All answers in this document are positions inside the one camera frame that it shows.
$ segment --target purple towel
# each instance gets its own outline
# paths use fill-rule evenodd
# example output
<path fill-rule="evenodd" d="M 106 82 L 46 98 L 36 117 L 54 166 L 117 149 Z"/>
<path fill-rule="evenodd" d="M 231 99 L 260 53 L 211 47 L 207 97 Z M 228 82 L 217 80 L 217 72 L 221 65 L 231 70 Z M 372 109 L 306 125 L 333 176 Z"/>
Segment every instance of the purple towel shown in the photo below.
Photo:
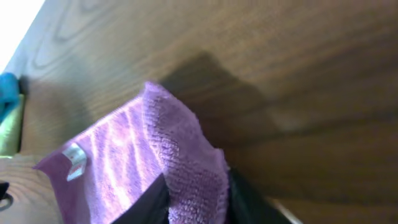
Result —
<path fill-rule="evenodd" d="M 62 152 L 73 145 L 87 160 L 83 175 L 67 181 L 72 162 Z M 161 173 L 170 192 L 171 223 L 225 220 L 228 168 L 222 151 L 206 140 L 183 103 L 153 83 L 34 169 L 51 180 L 66 224 L 113 222 Z"/>

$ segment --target wooden table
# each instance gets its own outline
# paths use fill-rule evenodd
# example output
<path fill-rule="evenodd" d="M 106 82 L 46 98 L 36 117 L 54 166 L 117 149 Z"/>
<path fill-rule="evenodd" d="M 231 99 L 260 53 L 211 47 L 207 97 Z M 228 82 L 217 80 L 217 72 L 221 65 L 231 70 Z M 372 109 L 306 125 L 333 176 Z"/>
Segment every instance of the wooden table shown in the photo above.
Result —
<path fill-rule="evenodd" d="M 152 80 L 305 223 L 396 223 L 397 19 L 394 0 L 47 0 L 8 66 L 29 94 L 0 165 L 13 209 L 60 222 L 30 166 Z"/>

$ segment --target microfiber cloth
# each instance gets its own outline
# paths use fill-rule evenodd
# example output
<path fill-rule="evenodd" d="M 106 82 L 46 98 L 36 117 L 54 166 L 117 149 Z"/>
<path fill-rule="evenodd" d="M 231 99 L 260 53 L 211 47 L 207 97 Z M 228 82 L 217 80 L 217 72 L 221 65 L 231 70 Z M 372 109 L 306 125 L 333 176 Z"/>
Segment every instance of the microfiber cloth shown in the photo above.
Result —
<path fill-rule="evenodd" d="M 0 158 L 12 157 L 19 150 L 24 98 L 24 95 L 19 95 L 20 103 L 0 124 Z"/>
<path fill-rule="evenodd" d="M 11 73 L 3 73 L 0 75 L 0 123 L 18 104 L 18 79 Z"/>
<path fill-rule="evenodd" d="M 86 167 L 68 181 L 73 163 L 65 152 L 72 146 L 84 151 Z M 49 177 L 66 224 L 115 221 L 160 174 L 169 189 L 170 223 L 225 221 L 228 166 L 223 152 L 206 140 L 196 116 L 154 83 L 146 83 L 137 97 L 34 169 Z"/>

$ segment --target white label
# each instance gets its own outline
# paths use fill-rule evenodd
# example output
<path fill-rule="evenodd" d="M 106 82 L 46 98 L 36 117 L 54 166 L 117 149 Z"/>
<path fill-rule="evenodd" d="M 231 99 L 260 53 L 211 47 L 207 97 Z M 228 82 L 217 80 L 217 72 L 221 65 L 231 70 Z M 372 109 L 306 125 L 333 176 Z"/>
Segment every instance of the white label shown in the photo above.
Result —
<path fill-rule="evenodd" d="M 62 152 L 71 162 L 72 167 L 70 168 L 67 181 L 78 178 L 83 175 L 86 168 L 87 157 L 86 153 L 75 143 Z"/>

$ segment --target light green cloth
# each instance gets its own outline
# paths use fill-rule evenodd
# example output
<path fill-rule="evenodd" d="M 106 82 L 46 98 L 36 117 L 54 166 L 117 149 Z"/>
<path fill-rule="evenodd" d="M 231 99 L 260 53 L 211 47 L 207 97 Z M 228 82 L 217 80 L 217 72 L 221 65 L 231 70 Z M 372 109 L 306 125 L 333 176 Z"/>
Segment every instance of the light green cloth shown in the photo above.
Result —
<path fill-rule="evenodd" d="M 11 158 L 19 150 L 25 96 L 19 99 L 21 103 L 0 124 L 0 158 Z"/>

